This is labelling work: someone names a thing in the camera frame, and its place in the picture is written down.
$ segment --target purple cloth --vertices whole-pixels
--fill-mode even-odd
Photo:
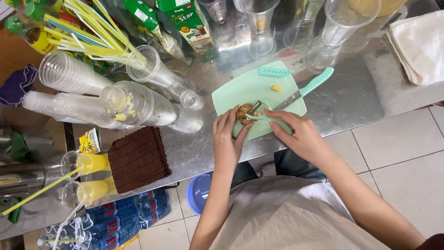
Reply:
[[[0,87],[0,103],[5,106],[19,106],[26,92],[35,90],[34,81],[39,71],[32,64],[14,71]]]

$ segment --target forearm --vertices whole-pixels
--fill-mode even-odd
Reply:
[[[207,250],[218,235],[226,217],[234,168],[215,166],[205,207],[191,240],[190,249]]]
[[[356,223],[392,249],[415,249],[422,234],[367,186],[336,153],[319,164]]]

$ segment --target tile floor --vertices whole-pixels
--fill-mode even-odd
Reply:
[[[413,110],[347,130],[326,141],[362,180],[403,214],[426,238],[444,233],[444,108]],[[258,169],[273,160],[250,161]],[[129,250],[185,250],[199,216],[188,207],[184,180],[168,190],[171,213],[139,233]]]

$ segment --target hand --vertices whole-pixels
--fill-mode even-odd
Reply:
[[[244,126],[236,139],[231,136],[231,131],[236,122],[236,112],[239,105],[220,115],[213,123],[213,152],[214,167],[223,166],[234,170],[241,157],[242,145],[248,130],[253,124]]]
[[[282,119],[293,128],[294,133],[291,135],[276,122],[270,122],[274,134],[308,162],[319,167],[328,161],[330,156],[336,154],[316,130],[311,120],[287,111],[268,109],[264,109],[264,111],[268,117]]]

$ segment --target cup of orange juice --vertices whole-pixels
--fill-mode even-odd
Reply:
[[[108,154],[89,154],[78,153],[76,151],[69,151],[63,155],[61,162],[62,175],[66,175],[75,169],[80,168],[80,171],[71,175],[70,180],[76,179],[78,176],[94,173],[101,170],[111,170],[108,161]]]
[[[106,181],[70,181],[62,191],[62,201],[65,207],[74,209],[83,201],[83,204],[90,204],[108,193]]]

